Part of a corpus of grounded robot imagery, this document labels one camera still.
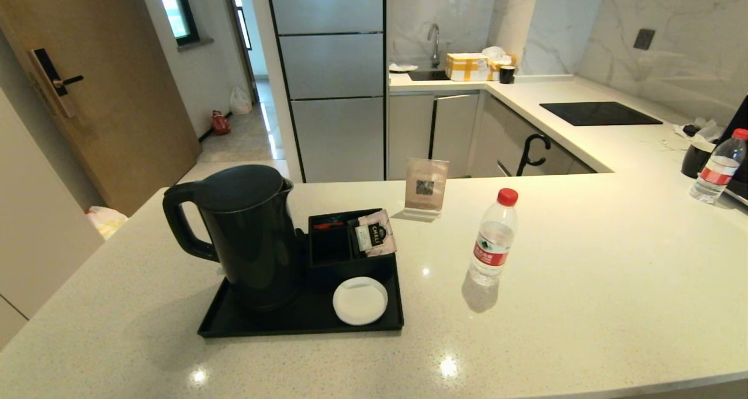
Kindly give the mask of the red-capped water bottle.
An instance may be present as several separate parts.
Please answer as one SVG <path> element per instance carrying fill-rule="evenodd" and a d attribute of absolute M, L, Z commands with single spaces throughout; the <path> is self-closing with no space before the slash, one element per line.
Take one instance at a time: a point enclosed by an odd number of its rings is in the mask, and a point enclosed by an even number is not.
<path fill-rule="evenodd" d="M 705 204 L 713 204 L 734 178 L 748 154 L 748 129 L 737 128 L 731 137 L 713 150 L 694 185 L 690 196 Z"/>
<path fill-rule="evenodd" d="M 492 286 L 499 282 L 518 231 L 517 201 L 516 190 L 500 189 L 494 204 L 486 209 L 479 222 L 469 268 L 476 284 Z"/>

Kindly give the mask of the black electric kettle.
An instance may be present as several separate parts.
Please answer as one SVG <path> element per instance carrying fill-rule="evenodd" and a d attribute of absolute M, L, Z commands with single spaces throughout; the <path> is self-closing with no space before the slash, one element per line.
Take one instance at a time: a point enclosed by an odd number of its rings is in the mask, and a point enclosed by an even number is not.
<path fill-rule="evenodd" d="M 245 310 L 270 312 L 296 297 L 306 271 L 288 210 L 292 188 L 273 167 L 240 165 L 171 186 L 162 207 L 184 252 L 221 264 Z"/>

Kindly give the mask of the acrylic QR code sign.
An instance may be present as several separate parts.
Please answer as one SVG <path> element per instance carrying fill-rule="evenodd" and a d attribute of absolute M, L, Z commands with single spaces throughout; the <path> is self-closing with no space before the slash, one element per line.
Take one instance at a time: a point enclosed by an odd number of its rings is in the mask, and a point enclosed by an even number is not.
<path fill-rule="evenodd" d="M 407 163 L 403 210 L 398 220 L 435 221 L 441 216 L 449 161 L 411 158 Z"/>

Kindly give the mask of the white base cabinet door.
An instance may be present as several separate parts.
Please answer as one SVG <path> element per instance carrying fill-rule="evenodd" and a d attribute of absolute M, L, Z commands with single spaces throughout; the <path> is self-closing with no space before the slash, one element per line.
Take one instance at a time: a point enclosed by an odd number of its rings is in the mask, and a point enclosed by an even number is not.
<path fill-rule="evenodd" d="M 478 93 L 437 96 L 434 100 L 430 157 L 449 162 L 449 178 L 468 174 L 468 157 L 475 127 Z"/>
<path fill-rule="evenodd" d="M 408 160 L 427 158 L 434 96 L 405 93 L 389 98 L 387 179 L 404 180 Z"/>

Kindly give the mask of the black organizer box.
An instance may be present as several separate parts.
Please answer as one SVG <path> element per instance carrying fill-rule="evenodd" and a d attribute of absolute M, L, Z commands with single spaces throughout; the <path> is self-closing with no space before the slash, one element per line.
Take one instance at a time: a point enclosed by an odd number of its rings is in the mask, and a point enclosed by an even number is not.
<path fill-rule="evenodd" d="M 307 287 L 318 292 L 333 292 L 345 280 L 360 276 L 372 277 L 385 287 L 398 285 L 395 254 L 358 257 L 352 249 L 347 221 L 381 209 L 312 215 L 308 218 Z M 313 224 L 324 221 L 344 221 L 345 225 L 323 231 L 312 229 Z"/>

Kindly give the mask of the grey refrigerator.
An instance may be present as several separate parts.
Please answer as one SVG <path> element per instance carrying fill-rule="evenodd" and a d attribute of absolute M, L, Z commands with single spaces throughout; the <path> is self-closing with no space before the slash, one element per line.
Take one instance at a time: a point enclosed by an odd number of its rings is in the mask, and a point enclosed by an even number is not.
<path fill-rule="evenodd" d="M 269 0 L 307 183 L 385 178 L 385 0 Z"/>

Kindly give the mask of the large yellow-taped cardboard box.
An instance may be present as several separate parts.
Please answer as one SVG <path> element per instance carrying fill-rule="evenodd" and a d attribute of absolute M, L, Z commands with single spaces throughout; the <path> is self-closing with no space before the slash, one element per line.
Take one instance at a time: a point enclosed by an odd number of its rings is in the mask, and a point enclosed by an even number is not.
<path fill-rule="evenodd" d="M 448 53 L 446 76 L 455 82 L 484 82 L 490 80 L 489 58 L 480 53 Z"/>

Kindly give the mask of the white plastic bag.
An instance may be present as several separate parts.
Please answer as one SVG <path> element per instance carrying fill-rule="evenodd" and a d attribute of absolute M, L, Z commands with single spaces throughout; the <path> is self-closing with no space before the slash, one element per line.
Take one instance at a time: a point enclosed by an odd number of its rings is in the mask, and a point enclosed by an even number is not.
<path fill-rule="evenodd" d="M 253 109 L 251 97 L 242 88 L 235 86 L 229 96 L 230 111 L 234 115 L 246 115 Z"/>

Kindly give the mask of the chrome faucet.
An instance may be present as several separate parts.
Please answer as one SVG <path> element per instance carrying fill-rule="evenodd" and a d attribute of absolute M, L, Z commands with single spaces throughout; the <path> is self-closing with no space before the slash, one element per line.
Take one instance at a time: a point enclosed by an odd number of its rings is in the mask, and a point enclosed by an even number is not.
<path fill-rule="evenodd" d="M 427 40 L 432 43 L 432 54 L 430 58 L 432 69 L 437 69 L 441 63 L 440 55 L 440 27 L 433 23 L 428 29 Z"/>

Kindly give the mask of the black induction cooktop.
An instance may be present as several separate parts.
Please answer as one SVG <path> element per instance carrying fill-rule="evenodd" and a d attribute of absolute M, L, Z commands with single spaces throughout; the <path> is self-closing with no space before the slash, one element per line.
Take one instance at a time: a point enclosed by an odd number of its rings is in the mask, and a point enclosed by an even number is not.
<path fill-rule="evenodd" d="M 542 108 L 577 127 L 660 125 L 660 120 L 617 102 L 543 103 Z"/>

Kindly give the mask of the clear bag colourful contents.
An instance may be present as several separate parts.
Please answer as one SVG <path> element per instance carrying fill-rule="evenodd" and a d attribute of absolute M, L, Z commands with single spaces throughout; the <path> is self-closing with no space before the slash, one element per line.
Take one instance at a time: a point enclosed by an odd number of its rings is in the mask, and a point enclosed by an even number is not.
<path fill-rule="evenodd" d="M 102 206 L 91 206 L 85 214 L 104 240 L 108 240 L 128 221 L 123 213 Z"/>

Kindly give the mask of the wooden door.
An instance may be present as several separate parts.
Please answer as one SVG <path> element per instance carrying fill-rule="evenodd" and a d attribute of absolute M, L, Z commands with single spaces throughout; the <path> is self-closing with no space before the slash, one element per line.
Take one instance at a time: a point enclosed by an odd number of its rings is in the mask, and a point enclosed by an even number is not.
<path fill-rule="evenodd" d="M 134 214 L 197 162 L 198 137 L 145 0 L 0 0 L 0 27 L 107 206 Z M 77 117 L 65 119 L 30 63 L 45 48 Z"/>

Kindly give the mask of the black mug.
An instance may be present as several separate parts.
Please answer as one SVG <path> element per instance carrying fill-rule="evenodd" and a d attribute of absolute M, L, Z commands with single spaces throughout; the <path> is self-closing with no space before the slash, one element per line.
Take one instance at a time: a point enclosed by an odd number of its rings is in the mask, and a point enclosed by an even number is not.
<path fill-rule="evenodd" d="M 681 173 L 692 179 L 697 178 L 711 157 L 714 148 L 716 145 L 710 141 L 690 144 L 681 164 Z"/>

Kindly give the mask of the white panel cabinet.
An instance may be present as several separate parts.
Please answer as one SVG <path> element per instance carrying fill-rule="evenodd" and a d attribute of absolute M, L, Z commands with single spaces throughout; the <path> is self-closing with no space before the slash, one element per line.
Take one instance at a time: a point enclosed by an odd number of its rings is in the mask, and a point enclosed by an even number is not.
<path fill-rule="evenodd" d="M 0 90 L 0 351 L 102 244 Z"/>

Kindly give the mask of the crumpled clear plastic wrap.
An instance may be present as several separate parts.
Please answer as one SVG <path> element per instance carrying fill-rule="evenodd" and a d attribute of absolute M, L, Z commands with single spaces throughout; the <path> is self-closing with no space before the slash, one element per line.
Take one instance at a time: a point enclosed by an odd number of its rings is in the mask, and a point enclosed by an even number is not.
<path fill-rule="evenodd" d="M 686 141 L 686 143 L 689 145 L 692 143 L 705 143 L 706 141 L 710 141 L 710 143 L 716 145 L 716 142 L 719 138 L 721 138 L 721 135 L 725 129 L 724 127 L 719 126 L 715 120 L 706 120 L 701 119 L 700 117 L 698 117 L 695 122 L 692 122 L 690 124 L 696 124 L 701 127 L 701 131 L 690 138 L 685 136 L 682 130 L 683 127 L 688 124 L 673 125 L 673 132 L 676 133 L 677 136 L 684 139 L 684 141 Z"/>

